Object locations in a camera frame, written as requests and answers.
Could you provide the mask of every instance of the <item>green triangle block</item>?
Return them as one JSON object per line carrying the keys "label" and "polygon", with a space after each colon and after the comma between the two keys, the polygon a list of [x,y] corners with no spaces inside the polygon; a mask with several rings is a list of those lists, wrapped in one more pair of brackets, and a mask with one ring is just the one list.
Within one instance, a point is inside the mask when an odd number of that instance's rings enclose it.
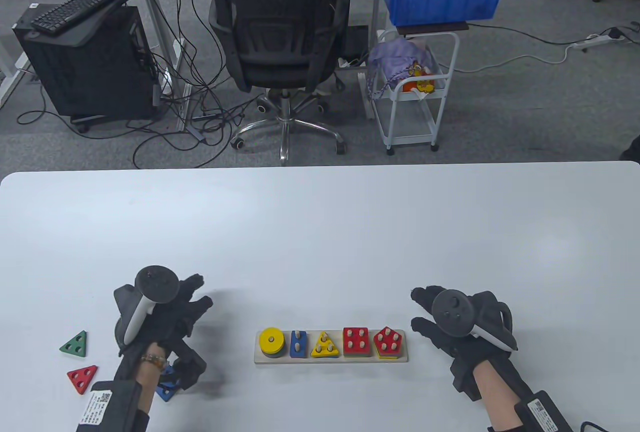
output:
{"label": "green triangle block", "polygon": [[65,354],[77,355],[78,357],[87,356],[87,332],[82,330],[82,332],[76,334],[74,338],[65,343],[62,347],[60,347],[60,351]]}

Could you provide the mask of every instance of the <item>hand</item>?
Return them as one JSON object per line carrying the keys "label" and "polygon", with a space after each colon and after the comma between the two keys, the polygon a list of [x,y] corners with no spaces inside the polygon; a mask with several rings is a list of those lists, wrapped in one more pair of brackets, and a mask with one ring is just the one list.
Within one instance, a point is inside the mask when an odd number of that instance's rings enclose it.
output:
{"label": "hand", "polygon": [[[437,285],[418,287],[411,291],[411,298],[431,314],[433,300],[443,290],[443,287]],[[444,333],[434,322],[423,317],[413,318],[411,328],[429,338],[436,347],[454,358],[450,368],[454,375],[454,387],[457,391],[464,391],[471,400],[480,399],[480,392],[473,376],[476,366],[492,357],[510,356],[509,352],[499,349],[484,338],[471,335],[462,338],[452,337]]]}
{"label": "hand", "polygon": [[119,354],[124,357],[116,379],[130,379],[140,357],[153,343],[164,349],[166,357],[183,344],[183,338],[192,334],[194,323],[213,305],[211,298],[206,295],[190,302],[195,290],[203,284],[204,280],[198,274],[181,280],[176,297],[165,304],[156,304],[153,313],[144,319],[134,340],[129,345],[118,344]]}

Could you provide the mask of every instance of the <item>purple bag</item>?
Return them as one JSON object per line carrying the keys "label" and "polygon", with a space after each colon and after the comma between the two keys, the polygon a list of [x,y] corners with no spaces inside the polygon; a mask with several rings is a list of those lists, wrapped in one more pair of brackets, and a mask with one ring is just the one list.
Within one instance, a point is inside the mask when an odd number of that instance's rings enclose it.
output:
{"label": "purple bag", "polygon": [[[418,62],[434,75],[440,73],[440,68],[428,48],[423,50],[404,38],[378,43],[371,50],[367,61],[366,84],[370,97],[377,99],[386,87],[394,88],[401,80],[411,77],[409,70],[414,62]],[[380,71],[386,77],[386,82],[381,89],[374,90],[377,73]]]}

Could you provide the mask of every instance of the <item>gray carpet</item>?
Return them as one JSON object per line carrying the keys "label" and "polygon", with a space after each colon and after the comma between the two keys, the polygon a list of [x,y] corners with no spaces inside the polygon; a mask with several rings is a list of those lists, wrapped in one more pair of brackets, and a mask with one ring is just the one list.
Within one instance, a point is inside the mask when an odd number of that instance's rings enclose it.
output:
{"label": "gray carpet", "polygon": [[[64,0],[2,0],[0,35],[8,35],[14,20],[32,2]],[[160,0],[169,20],[176,22],[175,0]],[[210,0],[194,0],[205,16]],[[372,0],[351,0],[351,22],[366,23]],[[142,16],[148,21],[144,5]],[[492,25],[526,30],[548,40],[571,41],[600,32],[612,25],[638,20],[638,4],[624,0],[502,0]],[[217,51],[208,33],[197,22],[190,6],[181,19],[185,34],[198,46],[196,65],[204,77],[219,66]],[[471,29],[462,32],[458,68],[478,68],[520,54],[535,54],[559,60],[564,48],[549,46],[502,30]],[[149,36],[151,45],[156,43]],[[444,44],[435,43],[438,54]],[[461,162],[530,162],[571,160],[614,160],[640,134],[637,108],[637,70],[640,48],[634,45],[606,45],[569,53],[559,66],[547,66],[524,59],[502,68],[470,75],[457,74],[450,89],[443,119],[439,152],[428,146],[396,148],[387,157],[377,127],[364,116],[359,88],[354,77],[343,79],[347,89],[330,97],[332,112],[325,121],[335,125],[349,144],[347,155],[335,155],[330,139],[299,133],[292,137],[292,166],[340,164],[423,164]],[[219,87],[219,97],[230,107],[243,102],[229,80]],[[39,109],[38,86],[28,80],[16,88],[0,110],[0,178],[14,171],[87,170],[132,168],[131,153],[147,136],[136,133],[110,140],[92,141],[73,135],[51,116],[21,126],[18,114]],[[258,119],[250,109],[246,121]],[[175,119],[155,125],[170,131]],[[124,124],[96,127],[94,136],[125,132]],[[237,152],[228,148],[209,167],[276,166],[277,134],[248,135],[246,146]],[[190,137],[176,143],[188,146]],[[212,157],[219,148],[200,146],[190,152],[172,150],[163,141],[152,141],[140,151],[141,167],[190,167]]]}

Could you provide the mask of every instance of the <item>keyboard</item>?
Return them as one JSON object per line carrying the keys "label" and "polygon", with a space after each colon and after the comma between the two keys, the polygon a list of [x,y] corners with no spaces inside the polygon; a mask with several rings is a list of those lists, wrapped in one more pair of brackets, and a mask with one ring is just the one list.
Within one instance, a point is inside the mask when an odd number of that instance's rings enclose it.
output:
{"label": "keyboard", "polygon": [[31,26],[48,35],[57,35],[96,13],[114,0],[69,0],[34,18]]}

